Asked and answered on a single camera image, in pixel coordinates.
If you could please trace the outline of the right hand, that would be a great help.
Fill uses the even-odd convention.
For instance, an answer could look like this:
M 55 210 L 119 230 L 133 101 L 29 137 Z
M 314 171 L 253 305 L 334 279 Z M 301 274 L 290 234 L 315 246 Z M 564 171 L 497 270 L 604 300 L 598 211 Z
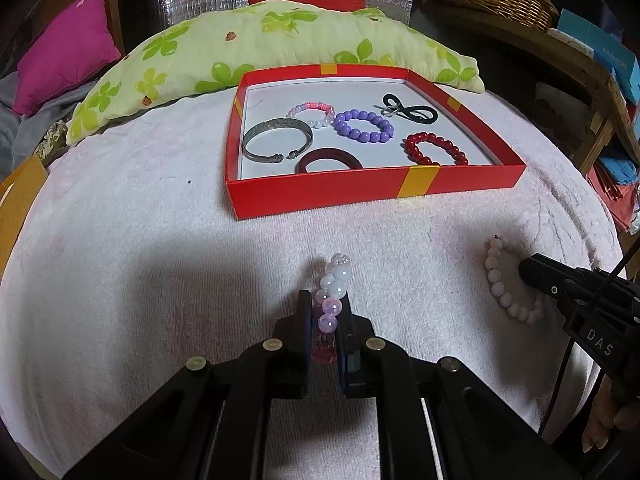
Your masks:
M 631 431 L 639 427 L 639 399 L 634 398 L 627 405 L 618 406 L 614 393 L 611 379 L 604 375 L 582 433 L 582 452 L 605 448 L 614 429 Z

